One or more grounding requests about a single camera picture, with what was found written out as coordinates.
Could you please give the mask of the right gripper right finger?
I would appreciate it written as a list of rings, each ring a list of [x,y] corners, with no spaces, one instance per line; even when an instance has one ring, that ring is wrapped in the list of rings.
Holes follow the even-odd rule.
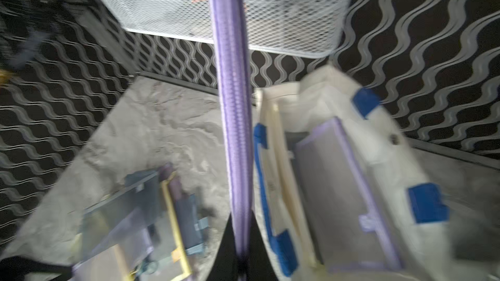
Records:
[[[247,258],[248,281],[278,281],[269,259],[255,214],[252,213]]]

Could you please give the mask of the yellow trim mesh pouch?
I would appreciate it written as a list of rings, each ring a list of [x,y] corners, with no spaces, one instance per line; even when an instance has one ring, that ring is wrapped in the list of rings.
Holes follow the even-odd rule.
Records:
[[[276,159],[279,188],[285,209],[289,215],[290,224],[295,230],[296,244],[301,264],[310,268],[318,267],[315,249],[307,224],[307,218],[299,195],[298,184],[287,148],[285,132],[277,104],[270,108],[269,123],[272,150]]]

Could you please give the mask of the purple trim mesh pouch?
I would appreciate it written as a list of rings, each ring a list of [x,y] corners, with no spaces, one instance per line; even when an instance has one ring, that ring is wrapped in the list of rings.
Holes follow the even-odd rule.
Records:
[[[313,244],[329,273],[403,268],[339,118],[296,143],[294,162]]]

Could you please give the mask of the white canvas tote bag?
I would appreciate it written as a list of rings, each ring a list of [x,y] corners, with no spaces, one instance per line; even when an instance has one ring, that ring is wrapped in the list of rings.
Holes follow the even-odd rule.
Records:
[[[292,280],[498,280],[499,172],[415,149],[333,66],[255,90],[268,239]]]

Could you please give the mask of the blue trim pouch rear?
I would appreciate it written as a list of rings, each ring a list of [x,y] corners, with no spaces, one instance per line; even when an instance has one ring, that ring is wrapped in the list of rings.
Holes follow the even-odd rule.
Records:
[[[106,250],[121,238],[153,225],[160,216],[157,170],[129,174],[123,188],[87,208],[80,225],[79,261]]]

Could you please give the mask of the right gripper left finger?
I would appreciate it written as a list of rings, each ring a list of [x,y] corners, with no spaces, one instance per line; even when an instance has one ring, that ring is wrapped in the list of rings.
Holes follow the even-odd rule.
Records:
[[[237,255],[232,215],[229,216],[216,258],[206,281],[236,281]]]

